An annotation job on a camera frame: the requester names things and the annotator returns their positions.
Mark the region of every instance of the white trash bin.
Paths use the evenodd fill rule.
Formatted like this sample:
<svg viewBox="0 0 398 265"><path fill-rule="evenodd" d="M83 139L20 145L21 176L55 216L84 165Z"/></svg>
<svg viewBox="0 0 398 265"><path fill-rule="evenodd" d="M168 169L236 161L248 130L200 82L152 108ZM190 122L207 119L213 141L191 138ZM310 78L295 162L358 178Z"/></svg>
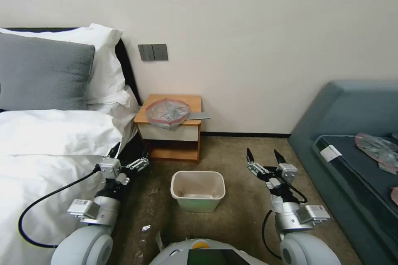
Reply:
<svg viewBox="0 0 398 265"><path fill-rule="evenodd" d="M213 212L225 196L224 178L212 171L178 171L170 192L184 211Z"/></svg>

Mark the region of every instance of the wooden nightstand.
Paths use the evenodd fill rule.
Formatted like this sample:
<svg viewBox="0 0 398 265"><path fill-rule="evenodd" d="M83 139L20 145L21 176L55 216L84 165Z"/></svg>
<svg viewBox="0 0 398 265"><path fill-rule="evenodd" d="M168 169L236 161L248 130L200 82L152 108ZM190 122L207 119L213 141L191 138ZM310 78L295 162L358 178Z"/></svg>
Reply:
<svg viewBox="0 0 398 265"><path fill-rule="evenodd" d="M150 143L152 159L199 160L201 120L186 120L173 130L152 125L146 119L146 107L163 98L179 99L191 107L191 112L202 111L200 95L151 94L141 107L134 122L144 143Z"/></svg>

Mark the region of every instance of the black headboard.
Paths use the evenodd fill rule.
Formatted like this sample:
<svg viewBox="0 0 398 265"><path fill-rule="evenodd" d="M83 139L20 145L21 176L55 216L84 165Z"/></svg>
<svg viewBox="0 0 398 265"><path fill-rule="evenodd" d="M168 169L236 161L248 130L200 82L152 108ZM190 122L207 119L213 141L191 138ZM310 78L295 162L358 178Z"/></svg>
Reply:
<svg viewBox="0 0 398 265"><path fill-rule="evenodd" d="M60 31L73 30L76 28L7 28L7 29L13 31L29 31L29 32L46 32L46 31L60 32ZM124 46L124 43L121 39L119 40L118 44L115 47L115 53L120 61L126 85L130 86L131 90L134 93L134 96L137 99L138 104L141 106L142 102L138 94L138 89L136 81L134 79L133 69L131 68L131 63L129 56L127 55L126 47Z"/></svg>

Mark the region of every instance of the carpet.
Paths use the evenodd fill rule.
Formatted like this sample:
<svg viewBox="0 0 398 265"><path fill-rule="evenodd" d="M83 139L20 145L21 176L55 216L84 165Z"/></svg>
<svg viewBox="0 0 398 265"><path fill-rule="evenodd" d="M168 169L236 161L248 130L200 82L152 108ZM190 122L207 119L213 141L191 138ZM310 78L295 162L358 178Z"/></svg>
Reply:
<svg viewBox="0 0 398 265"><path fill-rule="evenodd" d="M147 265L159 253L155 242L161 231L166 243L185 238L209 238L229 243L270 265L282 264L270 255L261 239L261 225L270 209L269 191L246 168L246 148L256 162L277 166L274 149L298 168L293 185L311 205L324 205L311 179L287 139L256 137L202 137L200 162L151 161L131 183L113 232L113 250L108 264ZM213 213L182 212L171 197L170 182L180 170L217 171L225 180L226 195ZM150 229L142 232L143 226ZM342 264L361 264L335 220L318 225L311 233L322 239ZM279 254L274 214L265 229L269 247Z"/></svg>

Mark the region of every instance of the gray switch plate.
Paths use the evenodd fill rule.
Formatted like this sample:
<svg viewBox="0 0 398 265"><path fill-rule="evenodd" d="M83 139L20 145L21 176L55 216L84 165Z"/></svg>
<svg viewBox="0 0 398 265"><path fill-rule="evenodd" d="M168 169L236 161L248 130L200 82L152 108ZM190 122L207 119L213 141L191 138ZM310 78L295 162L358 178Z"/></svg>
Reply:
<svg viewBox="0 0 398 265"><path fill-rule="evenodd" d="M152 45L153 55L155 56L155 60L169 60L167 55L167 46L165 43L163 44L154 44Z"/></svg>
<svg viewBox="0 0 398 265"><path fill-rule="evenodd" d="M138 45L142 61L154 61L155 56L153 55L152 45Z"/></svg>
<svg viewBox="0 0 398 265"><path fill-rule="evenodd" d="M167 46L163 44L138 45L142 61L169 60Z"/></svg>

